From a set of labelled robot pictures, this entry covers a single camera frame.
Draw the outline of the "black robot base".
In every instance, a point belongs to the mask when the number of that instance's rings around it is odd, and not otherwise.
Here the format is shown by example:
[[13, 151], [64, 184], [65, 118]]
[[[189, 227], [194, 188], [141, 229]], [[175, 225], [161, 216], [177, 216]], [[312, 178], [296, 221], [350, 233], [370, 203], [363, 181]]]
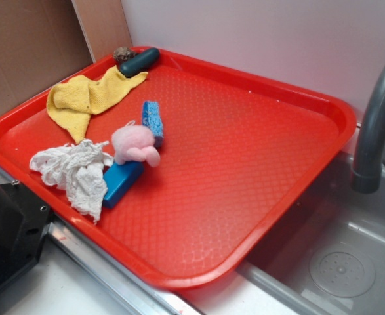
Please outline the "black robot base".
[[24, 184], [0, 184], [0, 292], [40, 259], [51, 208]]

